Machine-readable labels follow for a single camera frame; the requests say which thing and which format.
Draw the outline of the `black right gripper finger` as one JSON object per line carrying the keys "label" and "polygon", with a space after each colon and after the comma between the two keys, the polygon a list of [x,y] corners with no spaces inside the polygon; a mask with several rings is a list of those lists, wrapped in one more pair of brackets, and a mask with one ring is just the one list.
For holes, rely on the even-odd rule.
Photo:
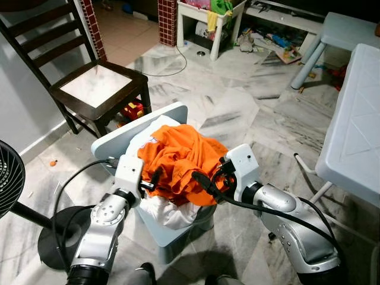
{"label": "black right gripper finger", "polygon": [[192,178],[200,185],[209,195],[219,195],[219,188],[214,182],[213,177],[209,178],[206,174],[193,172]]}

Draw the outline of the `orange garment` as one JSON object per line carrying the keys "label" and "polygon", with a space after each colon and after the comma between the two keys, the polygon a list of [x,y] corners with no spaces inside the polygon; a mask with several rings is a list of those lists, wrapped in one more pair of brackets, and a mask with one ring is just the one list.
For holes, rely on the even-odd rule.
{"label": "orange garment", "polygon": [[192,178],[193,172],[214,174],[219,159],[228,149],[214,138],[201,135],[193,126],[163,125],[153,133],[154,142],[138,150],[144,161],[142,179],[149,181],[157,168],[163,169],[158,187],[147,197],[163,197],[176,205],[188,202],[205,207],[217,204]]}

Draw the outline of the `red toy car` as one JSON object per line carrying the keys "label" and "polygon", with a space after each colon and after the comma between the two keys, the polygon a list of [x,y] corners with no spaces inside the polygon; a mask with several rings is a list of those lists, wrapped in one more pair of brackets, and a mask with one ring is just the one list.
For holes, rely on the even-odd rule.
{"label": "red toy car", "polygon": [[128,122],[135,121],[146,114],[144,105],[139,100],[134,100],[125,105],[120,113],[128,120]]}

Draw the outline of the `black left robot foot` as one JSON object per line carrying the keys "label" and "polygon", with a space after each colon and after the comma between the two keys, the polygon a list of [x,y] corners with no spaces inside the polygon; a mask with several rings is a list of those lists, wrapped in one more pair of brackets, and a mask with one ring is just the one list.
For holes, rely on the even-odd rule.
{"label": "black left robot foot", "polygon": [[133,269],[128,275],[123,285],[157,285],[155,269],[152,263],[142,263]]}

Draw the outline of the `dark wooden chair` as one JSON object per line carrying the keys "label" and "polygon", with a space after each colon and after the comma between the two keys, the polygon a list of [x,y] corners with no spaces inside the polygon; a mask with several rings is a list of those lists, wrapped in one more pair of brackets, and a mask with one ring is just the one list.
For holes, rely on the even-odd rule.
{"label": "dark wooden chair", "polygon": [[[153,111],[145,74],[101,59],[87,35],[73,0],[48,7],[49,0],[0,0],[0,15],[20,13],[21,19],[0,19],[0,34],[49,93],[74,134],[81,129],[100,138],[109,122],[131,104],[141,103],[136,118]],[[84,48],[86,62],[51,82],[42,68]]]}

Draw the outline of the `black standing fan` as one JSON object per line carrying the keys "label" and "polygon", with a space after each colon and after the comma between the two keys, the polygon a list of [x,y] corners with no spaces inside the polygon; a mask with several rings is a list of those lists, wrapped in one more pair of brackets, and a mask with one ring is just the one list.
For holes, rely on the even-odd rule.
{"label": "black standing fan", "polygon": [[27,207],[18,200],[24,189],[26,170],[16,150],[0,141],[0,218],[8,213],[41,226],[37,251],[41,260],[54,270],[68,270],[72,255],[79,246],[88,226],[90,209],[83,206],[67,207],[49,217]]}

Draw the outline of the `colourful picture book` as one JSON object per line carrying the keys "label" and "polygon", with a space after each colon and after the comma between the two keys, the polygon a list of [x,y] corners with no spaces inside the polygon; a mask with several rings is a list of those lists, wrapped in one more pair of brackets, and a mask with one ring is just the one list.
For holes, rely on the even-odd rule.
{"label": "colourful picture book", "polygon": [[290,64],[293,62],[297,62],[301,60],[302,56],[299,53],[298,49],[295,47],[287,47],[287,48],[276,48],[274,49],[274,54],[277,55],[277,57],[282,60],[282,63],[284,64]]}

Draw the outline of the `grey soft toy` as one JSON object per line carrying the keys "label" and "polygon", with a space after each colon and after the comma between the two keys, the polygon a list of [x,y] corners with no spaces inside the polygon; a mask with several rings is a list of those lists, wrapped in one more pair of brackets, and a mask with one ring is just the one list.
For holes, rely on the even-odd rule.
{"label": "grey soft toy", "polygon": [[252,53],[257,51],[252,38],[252,30],[245,29],[240,33],[240,36],[237,38],[237,46],[240,52]]}

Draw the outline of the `red brick pillar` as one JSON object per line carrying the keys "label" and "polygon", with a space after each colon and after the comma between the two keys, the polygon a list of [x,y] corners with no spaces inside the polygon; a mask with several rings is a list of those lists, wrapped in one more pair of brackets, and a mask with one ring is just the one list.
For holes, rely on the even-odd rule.
{"label": "red brick pillar", "polygon": [[98,59],[107,60],[107,52],[103,45],[102,33],[100,32],[100,27],[98,27],[92,0],[78,0],[78,3],[81,6],[82,14],[84,14],[84,21],[86,22],[95,54],[97,54]]}
{"label": "red brick pillar", "polygon": [[157,0],[157,15],[159,19],[159,43],[166,46],[176,46],[178,0]]}

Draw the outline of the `yellow cloth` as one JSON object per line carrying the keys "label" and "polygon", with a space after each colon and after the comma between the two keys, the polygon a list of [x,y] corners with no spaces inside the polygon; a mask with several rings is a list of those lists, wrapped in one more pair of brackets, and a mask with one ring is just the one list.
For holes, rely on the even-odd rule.
{"label": "yellow cloth", "polygon": [[207,32],[214,33],[217,30],[219,14],[214,11],[207,11]]}

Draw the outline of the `green toy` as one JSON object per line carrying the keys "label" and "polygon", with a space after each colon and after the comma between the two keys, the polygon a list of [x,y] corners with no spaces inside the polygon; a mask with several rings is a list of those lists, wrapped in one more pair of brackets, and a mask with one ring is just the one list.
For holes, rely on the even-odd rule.
{"label": "green toy", "polygon": [[210,8],[216,14],[226,15],[233,11],[235,4],[233,0],[210,0]]}

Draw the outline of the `small white table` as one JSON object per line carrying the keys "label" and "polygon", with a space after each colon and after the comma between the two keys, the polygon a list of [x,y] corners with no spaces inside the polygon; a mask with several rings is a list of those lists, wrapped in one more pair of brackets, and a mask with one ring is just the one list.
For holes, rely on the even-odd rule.
{"label": "small white table", "polygon": [[193,5],[177,0],[177,19],[176,19],[176,47],[182,48],[185,46],[184,24],[185,17],[190,17],[202,23],[206,23],[211,27],[208,15],[214,14],[214,24],[216,29],[214,31],[214,38],[211,45],[210,59],[212,62],[216,61],[219,57],[221,43],[224,40],[234,42],[238,37],[240,24],[242,21],[242,14],[245,11],[245,6],[249,0],[232,0],[233,8],[230,12],[218,14],[211,10],[202,9]]}

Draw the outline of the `low white shelf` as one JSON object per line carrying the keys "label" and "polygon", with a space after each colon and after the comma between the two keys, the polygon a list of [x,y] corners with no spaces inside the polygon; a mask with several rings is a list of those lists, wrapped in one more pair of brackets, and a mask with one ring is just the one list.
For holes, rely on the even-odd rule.
{"label": "low white shelf", "polygon": [[312,34],[320,33],[325,21],[324,15],[293,8],[274,0],[250,0],[245,14]]}

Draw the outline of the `pink bag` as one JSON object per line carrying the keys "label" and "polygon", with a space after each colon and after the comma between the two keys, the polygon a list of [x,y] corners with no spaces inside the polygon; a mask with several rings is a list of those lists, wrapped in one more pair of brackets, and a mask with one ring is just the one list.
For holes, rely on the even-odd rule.
{"label": "pink bag", "polygon": [[199,9],[209,10],[211,8],[211,0],[182,0],[182,2]]}

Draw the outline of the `pale grey plastic stool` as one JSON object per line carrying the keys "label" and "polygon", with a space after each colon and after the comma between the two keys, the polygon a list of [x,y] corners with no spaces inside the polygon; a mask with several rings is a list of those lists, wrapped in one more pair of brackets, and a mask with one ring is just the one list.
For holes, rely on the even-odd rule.
{"label": "pale grey plastic stool", "polygon": [[379,48],[380,41],[374,33],[375,27],[376,24],[369,21],[329,12],[315,40],[300,51],[303,65],[290,82],[290,87],[294,90],[302,87],[326,46],[348,51],[353,51],[359,44]]}

